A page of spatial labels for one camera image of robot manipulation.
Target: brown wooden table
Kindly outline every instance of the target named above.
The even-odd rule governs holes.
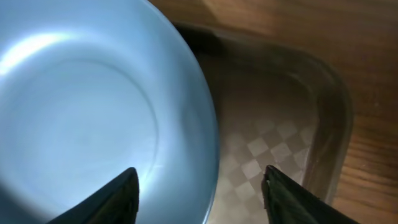
[[[304,50],[342,76],[354,129],[333,206],[398,223],[398,0],[151,0],[170,20]]]

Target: brown tray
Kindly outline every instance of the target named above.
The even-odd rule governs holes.
[[[331,203],[353,122],[338,75],[298,50],[174,25],[206,76],[220,129],[220,177],[209,222],[264,222],[260,184],[269,164]]]

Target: black object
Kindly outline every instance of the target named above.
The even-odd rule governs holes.
[[[138,205],[138,175],[131,167],[48,224],[134,224]]]
[[[274,166],[266,168],[262,193],[270,224],[357,223],[319,200]]]

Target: light blue plate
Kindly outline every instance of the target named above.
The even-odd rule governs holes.
[[[0,1],[0,181],[47,222],[128,167],[137,224],[204,223],[218,132],[204,76],[141,0]]]

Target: wood grain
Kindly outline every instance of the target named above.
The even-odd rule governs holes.
[[[355,119],[333,206],[361,223],[398,223],[398,1],[151,2],[172,21],[258,35],[336,68]]]

